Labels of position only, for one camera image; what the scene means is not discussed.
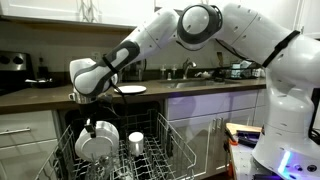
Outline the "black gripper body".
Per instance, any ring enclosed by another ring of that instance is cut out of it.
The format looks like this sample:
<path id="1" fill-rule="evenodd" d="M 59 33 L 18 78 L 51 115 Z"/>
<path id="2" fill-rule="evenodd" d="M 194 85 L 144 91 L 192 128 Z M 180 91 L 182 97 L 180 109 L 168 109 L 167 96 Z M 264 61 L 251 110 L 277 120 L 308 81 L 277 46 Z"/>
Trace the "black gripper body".
<path id="1" fill-rule="evenodd" d="M 90 134 L 95 133 L 95 127 L 99 120 L 107 120 L 114 117 L 111 108 L 111 100 L 108 98 L 98 98 L 88 104 L 80 104 L 80 113 L 84 118 L 84 128 Z"/>

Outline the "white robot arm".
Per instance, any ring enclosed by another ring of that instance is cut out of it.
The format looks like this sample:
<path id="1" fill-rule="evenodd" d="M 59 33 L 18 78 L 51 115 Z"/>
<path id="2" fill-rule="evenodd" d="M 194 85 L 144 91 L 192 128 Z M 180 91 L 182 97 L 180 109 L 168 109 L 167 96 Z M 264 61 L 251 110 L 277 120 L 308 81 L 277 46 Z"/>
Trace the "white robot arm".
<path id="1" fill-rule="evenodd" d="M 171 44 L 207 53 L 214 41 L 265 71 L 266 117 L 253 158 L 282 180 L 320 180 L 320 147 L 309 135 L 315 110 L 309 92 L 320 87 L 320 41 L 241 4 L 193 4 L 181 13 L 161 8 L 100 60 L 72 61 L 71 82 L 76 93 L 95 98 L 115 84 L 120 70 Z"/>

